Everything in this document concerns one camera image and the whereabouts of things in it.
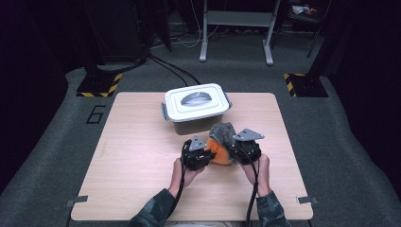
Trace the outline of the brown transparent storage box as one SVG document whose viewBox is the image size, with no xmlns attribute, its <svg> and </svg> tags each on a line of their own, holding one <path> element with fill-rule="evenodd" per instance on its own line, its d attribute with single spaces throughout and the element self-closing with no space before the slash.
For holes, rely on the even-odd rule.
<svg viewBox="0 0 401 227">
<path fill-rule="evenodd" d="M 222 117 L 223 114 L 181 123 L 174 123 L 172 121 L 171 122 L 176 133 L 178 133 L 179 135 L 186 135 L 201 131 L 209 131 L 215 123 L 218 123 L 222 120 Z"/>
</svg>

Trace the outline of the black cabinet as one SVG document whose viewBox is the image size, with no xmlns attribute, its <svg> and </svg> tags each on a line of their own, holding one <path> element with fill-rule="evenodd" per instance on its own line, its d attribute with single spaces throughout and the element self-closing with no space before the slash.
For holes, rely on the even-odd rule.
<svg viewBox="0 0 401 227">
<path fill-rule="evenodd" d="M 145 50 L 132 0 L 82 0 L 100 55 L 106 63 L 139 63 Z"/>
</svg>

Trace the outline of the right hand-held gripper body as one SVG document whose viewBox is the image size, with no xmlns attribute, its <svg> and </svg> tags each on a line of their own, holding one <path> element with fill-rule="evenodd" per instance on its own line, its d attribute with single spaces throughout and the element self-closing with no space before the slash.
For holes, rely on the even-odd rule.
<svg viewBox="0 0 401 227">
<path fill-rule="evenodd" d="M 242 165 L 253 164 L 261 157 L 261 148 L 257 140 L 265 136 L 250 129 L 244 129 L 233 136 L 234 143 L 229 146 L 230 155 Z"/>
</svg>

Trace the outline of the white metal stand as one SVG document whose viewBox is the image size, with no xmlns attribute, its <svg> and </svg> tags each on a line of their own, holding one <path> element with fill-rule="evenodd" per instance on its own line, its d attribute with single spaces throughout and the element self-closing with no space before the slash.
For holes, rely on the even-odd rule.
<svg viewBox="0 0 401 227">
<path fill-rule="evenodd" d="M 272 12 L 247 12 L 247 11 L 209 10 L 208 0 L 204 0 L 200 62 L 206 62 L 207 59 L 209 26 L 249 26 L 249 27 L 264 27 L 268 29 L 266 39 L 262 41 L 262 44 L 264 48 L 265 61 L 267 66 L 273 66 L 273 58 L 270 49 L 270 40 L 278 16 L 280 3 L 281 0 L 274 0 L 274 8 Z"/>
</svg>

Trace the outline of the dark curtain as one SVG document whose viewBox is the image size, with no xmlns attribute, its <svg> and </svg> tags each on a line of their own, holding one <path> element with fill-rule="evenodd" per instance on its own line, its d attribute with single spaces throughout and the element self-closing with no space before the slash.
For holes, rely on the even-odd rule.
<svg viewBox="0 0 401 227">
<path fill-rule="evenodd" d="M 0 0 L 0 193 L 42 137 L 68 82 L 25 0 Z"/>
<path fill-rule="evenodd" d="M 330 80 L 352 133 L 401 191 L 401 0 L 339 0 L 333 21 L 347 42 Z"/>
</svg>

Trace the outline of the white box lid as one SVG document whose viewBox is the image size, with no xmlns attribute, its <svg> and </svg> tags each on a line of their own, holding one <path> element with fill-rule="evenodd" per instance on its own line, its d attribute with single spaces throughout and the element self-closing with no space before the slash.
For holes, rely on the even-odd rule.
<svg viewBox="0 0 401 227">
<path fill-rule="evenodd" d="M 231 106 L 222 88 L 208 83 L 169 90 L 162 110 L 165 120 L 181 123 L 224 114 Z"/>
</svg>

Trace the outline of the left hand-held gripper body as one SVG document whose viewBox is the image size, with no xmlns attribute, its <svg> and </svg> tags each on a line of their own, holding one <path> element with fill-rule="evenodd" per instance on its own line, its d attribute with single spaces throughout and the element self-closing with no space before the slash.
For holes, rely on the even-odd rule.
<svg viewBox="0 0 401 227">
<path fill-rule="evenodd" d="M 205 147 L 205 143 L 197 135 L 185 141 L 182 147 L 183 165 L 187 169 L 195 171 L 196 161 L 202 159 L 201 156 L 205 152 Z"/>
</svg>

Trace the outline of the white and orange object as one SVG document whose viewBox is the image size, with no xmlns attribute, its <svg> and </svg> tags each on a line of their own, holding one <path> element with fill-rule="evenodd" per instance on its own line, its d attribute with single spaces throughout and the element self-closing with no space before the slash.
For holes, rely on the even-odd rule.
<svg viewBox="0 0 401 227">
<path fill-rule="evenodd" d="M 307 14 L 307 15 L 312 15 L 312 14 L 317 13 L 317 10 L 314 9 L 314 8 L 311 8 L 309 5 L 292 6 L 291 9 L 292 9 L 292 12 L 295 15 L 298 15 L 298 14 L 301 14 L 301 13 L 304 13 L 304 14 Z"/>
</svg>

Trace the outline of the person's left hand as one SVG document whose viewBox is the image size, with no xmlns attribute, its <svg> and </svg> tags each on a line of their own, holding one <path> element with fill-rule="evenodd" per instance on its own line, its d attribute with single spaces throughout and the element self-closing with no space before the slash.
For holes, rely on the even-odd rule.
<svg viewBox="0 0 401 227">
<path fill-rule="evenodd" d="M 173 163 L 171 182 L 167 190 L 174 198 L 176 198 L 179 194 L 180 188 L 188 187 L 203 171 L 204 168 L 195 171 L 183 171 L 182 162 L 179 158 L 177 158 Z"/>
</svg>

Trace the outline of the orange plush toy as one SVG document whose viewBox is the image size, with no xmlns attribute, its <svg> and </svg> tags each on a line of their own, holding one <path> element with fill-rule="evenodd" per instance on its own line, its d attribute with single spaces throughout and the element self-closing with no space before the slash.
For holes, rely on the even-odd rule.
<svg viewBox="0 0 401 227">
<path fill-rule="evenodd" d="M 235 163 L 231 158 L 226 148 L 221 145 L 216 139 L 209 138 L 206 142 L 206 150 L 210 150 L 215 154 L 212 162 L 218 165 L 230 166 Z"/>
</svg>

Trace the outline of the grey cloth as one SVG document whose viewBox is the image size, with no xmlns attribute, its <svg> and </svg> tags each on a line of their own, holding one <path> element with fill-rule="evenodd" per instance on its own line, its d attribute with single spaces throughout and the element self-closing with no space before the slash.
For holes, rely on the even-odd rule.
<svg viewBox="0 0 401 227">
<path fill-rule="evenodd" d="M 235 129 L 233 125 L 223 122 L 214 124 L 209 131 L 209 138 L 216 139 L 221 145 L 223 145 L 229 153 L 229 146 L 234 143 L 233 136 L 235 135 Z"/>
</svg>

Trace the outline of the person's right hand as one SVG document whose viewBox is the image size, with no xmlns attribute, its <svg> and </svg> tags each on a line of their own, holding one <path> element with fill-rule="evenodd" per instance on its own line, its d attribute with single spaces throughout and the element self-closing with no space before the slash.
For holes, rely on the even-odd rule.
<svg viewBox="0 0 401 227">
<path fill-rule="evenodd" d="M 270 188 L 270 159 L 266 154 L 262 154 L 253 165 L 257 174 L 254 174 L 251 165 L 242 166 L 242 169 L 251 184 L 258 182 L 257 195 L 262 198 L 272 192 Z"/>
</svg>

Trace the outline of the black base with striped edge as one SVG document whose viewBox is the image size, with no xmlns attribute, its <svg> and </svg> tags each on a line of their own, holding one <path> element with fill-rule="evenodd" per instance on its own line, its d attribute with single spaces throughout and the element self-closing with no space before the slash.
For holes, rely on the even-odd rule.
<svg viewBox="0 0 401 227">
<path fill-rule="evenodd" d="M 79 85 L 76 96 L 108 97 L 115 92 L 121 74 L 106 73 L 102 76 L 91 77 L 87 75 Z"/>
<path fill-rule="evenodd" d="M 289 94 L 293 97 L 328 97 L 319 79 L 304 74 L 284 74 Z"/>
</svg>

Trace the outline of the grey tape strip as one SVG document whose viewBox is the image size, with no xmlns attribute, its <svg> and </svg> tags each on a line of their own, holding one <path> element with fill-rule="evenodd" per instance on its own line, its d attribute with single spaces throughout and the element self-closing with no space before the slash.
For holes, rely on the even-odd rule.
<svg viewBox="0 0 401 227">
<path fill-rule="evenodd" d="M 88 196 L 77 196 L 71 200 L 68 200 L 65 204 L 65 207 L 73 207 L 75 203 L 86 202 L 88 200 Z"/>
<path fill-rule="evenodd" d="M 305 204 L 305 203 L 309 203 L 309 204 L 318 204 L 319 201 L 317 200 L 317 198 L 312 198 L 312 197 L 297 197 L 296 198 L 297 202 L 299 202 L 300 204 Z"/>
</svg>

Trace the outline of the black chair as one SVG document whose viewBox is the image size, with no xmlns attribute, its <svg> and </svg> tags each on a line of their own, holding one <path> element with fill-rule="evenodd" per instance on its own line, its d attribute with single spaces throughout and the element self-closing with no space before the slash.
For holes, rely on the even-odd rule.
<svg viewBox="0 0 401 227">
<path fill-rule="evenodd" d="M 276 25 L 274 27 L 274 36 L 272 39 L 271 46 L 274 46 L 278 40 L 278 35 L 282 29 L 283 23 L 285 21 L 291 21 L 295 24 L 300 24 L 308 28 L 312 33 L 312 44 L 309 48 L 307 57 L 309 58 L 315 47 L 315 44 L 319 38 L 320 32 L 323 27 L 324 20 L 328 14 L 328 11 L 332 5 L 333 0 L 282 0 L 280 4 Z M 317 13 L 312 15 L 307 15 L 304 13 L 295 15 L 292 12 L 292 6 L 304 6 L 309 5 L 311 8 L 317 10 Z"/>
</svg>

